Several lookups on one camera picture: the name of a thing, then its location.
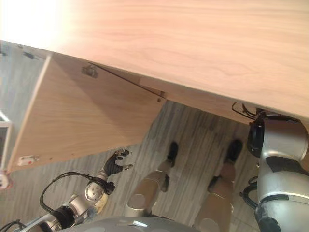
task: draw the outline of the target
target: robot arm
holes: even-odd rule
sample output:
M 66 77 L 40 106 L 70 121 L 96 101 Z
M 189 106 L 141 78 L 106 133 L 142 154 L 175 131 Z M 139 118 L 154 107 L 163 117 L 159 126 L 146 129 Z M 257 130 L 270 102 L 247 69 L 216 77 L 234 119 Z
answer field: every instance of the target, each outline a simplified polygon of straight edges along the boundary
M 73 194 L 68 202 L 64 203 L 55 210 L 44 204 L 44 208 L 49 211 L 49 214 L 30 223 L 22 230 L 22 232 L 55 232 L 77 224 L 81 224 L 86 219 L 92 217 L 92 215 L 95 214 L 93 206 L 99 202 L 104 194 L 110 195 L 115 189 L 113 182 L 107 182 L 108 177 L 133 167 L 131 164 L 125 166 L 116 164 L 117 160 L 122 160 L 123 157 L 126 157 L 128 154 L 129 151 L 124 149 L 116 151 L 107 160 L 104 167 L 98 172 L 97 176 L 90 178 L 90 181 L 85 188 L 84 194 Z M 74 173 L 65 173 L 60 175 L 59 178 L 71 174 Z
M 262 112 L 251 124 L 248 150 L 260 159 L 255 188 L 247 189 L 257 189 L 258 203 L 250 206 L 261 232 L 308 231 L 309 173 L 300 164 L 308 153 L 303 124 Z

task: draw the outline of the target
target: wooden tabletop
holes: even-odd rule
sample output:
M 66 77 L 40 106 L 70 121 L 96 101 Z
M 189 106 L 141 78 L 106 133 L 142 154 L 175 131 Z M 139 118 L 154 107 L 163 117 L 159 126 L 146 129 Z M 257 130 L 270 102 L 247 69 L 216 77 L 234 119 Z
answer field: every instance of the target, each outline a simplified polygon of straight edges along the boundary
M 308 15 L 307 0 L 12 0 L 0 38 L 309 118 Z

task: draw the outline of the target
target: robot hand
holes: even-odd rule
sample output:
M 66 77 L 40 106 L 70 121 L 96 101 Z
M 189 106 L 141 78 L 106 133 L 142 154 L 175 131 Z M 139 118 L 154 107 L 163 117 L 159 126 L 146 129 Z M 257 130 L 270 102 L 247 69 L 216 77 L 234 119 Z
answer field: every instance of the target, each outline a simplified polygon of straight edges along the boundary
M 103 167 L 103 171 L 107 176 L 117 174 L 122 172 L 123 170 L 129 170 L 133 167 L 132 164 L 120 166 L 116 164 L 117 160 L 123 160 L 124 157 L 129 155 L 130 152 L 128 150 L 119 149 L 116 151 L 105 163 Z

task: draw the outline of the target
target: robot leg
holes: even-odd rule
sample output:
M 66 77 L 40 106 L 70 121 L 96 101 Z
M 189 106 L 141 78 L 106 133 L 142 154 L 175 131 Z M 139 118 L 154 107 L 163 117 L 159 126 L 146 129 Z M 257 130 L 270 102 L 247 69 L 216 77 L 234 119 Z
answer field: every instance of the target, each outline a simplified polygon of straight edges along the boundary
M 174 166 L 178 145 L 170 145 L 168 158 L 158 169 L 148 174 L 134 190 L 124 209 L 125 217 L 150 216 L 160 191 L 166 192 L 169 186 L 169 171 Z
M 195 219 L 194 227 L 201 232 L 228 232 L 233 212 L 233 183 L 235 179 L 234 162 L 241 152 L 242 143 L 231 143 L 227 160 L 219 177 L 214 177 L 208 191 L 210 192 Z

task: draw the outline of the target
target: wooden panel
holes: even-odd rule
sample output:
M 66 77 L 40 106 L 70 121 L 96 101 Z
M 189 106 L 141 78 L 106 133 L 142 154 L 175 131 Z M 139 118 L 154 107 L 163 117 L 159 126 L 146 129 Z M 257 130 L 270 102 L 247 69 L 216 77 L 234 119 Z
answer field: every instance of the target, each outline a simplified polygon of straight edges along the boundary
M 307 0 L 2 5 L 3 40 L 309 117 Z
M 147 89 L 150 92 L 152 92 L 152 93 L 154 93 L 154 94 L 156 94 L 158 96 L 164 97 L 164 92 L 163 91 L 158 90 L 158 89 L 154 89 L 154 88 L 151 88 L 151 87 L 140 85 L 140 80 L 144 77 L 142 75 L 139 75 L 139 74 L 136 74 L 136 73 L 127 72 L 125 70 L 120 70 L 120 69 L 113 68 L 113 67 L 107 67 L 107 66 L 102 66 L 102 65 L 100 65 L 100 67 L 105 69 L 108 72 L 111 72 L 111 73 L 115 74 L 116 76 L 119 76 L 119 77 L 121 77 L 123 79 L 128 80 L 131 83 L 134 83 L 134 84 L 140 86 L 141 88 Z
M 179 102 L 184 105 L 191 106 L 212 114 L 220 115 L 222 117 L 226 117 L 237 122 L 248 124 L 249 122 L 252 121 L 251 119 L 245 118 L 232 111 L 231 108 L 232 104 L 236 101 L 235 99 L 226 98 L 220 95 L 215 95 L 192 88 L 187 88 L 184 86 L 160 81 L 145 76 L 140 79 L 139 84 L 142 86 L 160 89 L 166 92 L 165 97 L 168 100 Z M 252 112 L 254 112 L 255 108 L 258 107 L 257 105 L 253 105 L 247 102 L 245 102 L 245 105 Z M 239 104 L 236 105 L 236 109 L 242 111 L 241 102 L 239 102 Z M 299 118 L 303 122 L 303 124 L 307 128 L 307 131 L 309 131 L 309 120 L 301 117 L 297 118 Z
M 158 96 L 88 63 L 53 54 L 19 134 L 9 171 L 140 142 L 163 103 Z M 39 158 L 18 167 L 21 156 Z

